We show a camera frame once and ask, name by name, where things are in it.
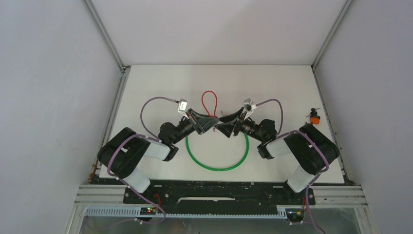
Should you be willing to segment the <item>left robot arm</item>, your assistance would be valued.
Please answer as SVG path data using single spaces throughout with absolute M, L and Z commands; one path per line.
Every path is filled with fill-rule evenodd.
M 150 180 L 140 171 L 138 164 L 144 157 L 170 161 L 178 152 L 176 143 L 196 132 L 204 134 L 219 123 L 218 117 L 210 117 L 189 109 L 177 125 L 165 122 L 160 126 L 157 138 L 123 128 L 98 152 L 97 158 L 107 168 L 107 173 L 118 178 L 135 190 L 135 197 L 142 203 L 152 201 L 154 190 Z

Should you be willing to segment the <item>green cable lock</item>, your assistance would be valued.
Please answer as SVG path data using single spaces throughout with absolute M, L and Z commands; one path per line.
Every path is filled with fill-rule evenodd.
M 232 171 L 236 168 L 238 168 L 239 166 L 241 166 L 244 161 L 247 159 L 248 154 L 249 154 L 249 149 L 250 149 L 250 141 L 249 141 L 249 137 L 244 134 L 244 139 L 245 139 L 245 151 L 244 154 L 242 156 L 242 158 L 236 162 L 235 164 L 228 166 L 228 167 L 222 167 L 222 168 L 216 168 L 216 167 L 212 167 L 209 165 L 206 165 L 204 163 L 202 163 L 201 161 L 199 161 L 195 155 L 192 153 L 192 150 L 190 148 L 190 143 L 189 143 L 189 138 L 185 137 L 185 146 L 186 146 L 186 150 L 188 155 L 190 156 L 190 158 L 200 167 L 209 170 L 209 171 L 214 171 L 214 172 L 225 172 L 225 171 Z

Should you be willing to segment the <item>red cable lock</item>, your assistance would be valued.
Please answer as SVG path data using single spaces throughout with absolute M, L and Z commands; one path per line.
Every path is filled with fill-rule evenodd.
M 201 95 L 201 104 L 209 117 L 217 117 L 218 97 L 214 91 L 204 91 Z

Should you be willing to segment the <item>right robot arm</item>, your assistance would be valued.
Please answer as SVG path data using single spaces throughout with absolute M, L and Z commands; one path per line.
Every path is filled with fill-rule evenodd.
M 285 201 L 290 204 L 301 200 L 302 191 L 327 171 L 339 156 L 338 147 L 312 123 L 306 123 L 298 130 L 281 136 L 274 120 L 264 119 L 257 124 L 247 116 L 244 108 L 221 117 L 215 129 L 227 137 L 243 133 L 258 140 L 260 144 L 257 150 L 263 159 L 292 154 L 299 165 L 286 181 L 288 187 L 283 191 Z

